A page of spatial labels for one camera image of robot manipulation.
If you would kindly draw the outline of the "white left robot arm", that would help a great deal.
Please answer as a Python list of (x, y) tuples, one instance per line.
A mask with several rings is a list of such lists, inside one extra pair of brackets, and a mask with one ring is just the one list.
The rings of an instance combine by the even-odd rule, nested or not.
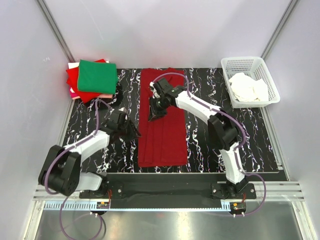
[(141, 134), (122, 107), (114, 110), (96, 130), (81, 140), (65, 146), (52, 146), (38, 176), (38, 183), (49, 194), (69, 197), (74, 192), (90, 191), (102, 195), (107, 192), (107, 179), (97, 173), (81, 172), (82, 163), (96, 152), (118, 139), (131, 141)]

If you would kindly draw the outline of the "dark red t-shirt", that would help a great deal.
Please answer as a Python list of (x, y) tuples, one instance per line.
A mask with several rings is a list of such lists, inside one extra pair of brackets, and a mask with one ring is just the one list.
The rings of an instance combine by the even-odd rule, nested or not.
[(138, 130), (141, 137), (138, 139), (138, 166), (144, 167), (171, 167), (187, 164), (187, 141), (185, 112), (182, 109), (170, 106), (167, 115), (149, 121), (149, 97), (152, 92), (150, 82), (156, 77), (170, 73), (164, 78), (174, 87), (184, 85), (184, 77), (174, 73), (184, 74), (182, 70), (168, 68), (159, 70), (146, 68), (140, 75), (140, 106)]

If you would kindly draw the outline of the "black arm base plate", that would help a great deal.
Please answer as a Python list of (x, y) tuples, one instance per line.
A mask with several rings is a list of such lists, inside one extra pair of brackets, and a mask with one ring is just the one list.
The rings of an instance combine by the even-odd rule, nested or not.
[(224, 173), (111, 173), (100, 190), (85, 190), (79, 197), (110, 200), (114, 211), (226, 211), (224, 201), (255, 200), (257, 195), (252, 183), (232, 186)]

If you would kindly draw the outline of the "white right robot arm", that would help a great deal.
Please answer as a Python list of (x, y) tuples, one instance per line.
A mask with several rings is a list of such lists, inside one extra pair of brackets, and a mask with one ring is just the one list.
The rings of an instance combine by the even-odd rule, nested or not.
[(164, 77), (151, 82), (149, 121), (163, 118), (169, 107), (176, 107), (193, 114), (206, 123), (209, 139), (220, 151), (225, 166), (226, 180), (230, 185), (245, 184), (245, 173), (239, 163), (240, 125), (221, 107), (212, 105), (192, 94), (186, 87), (172, 86)]

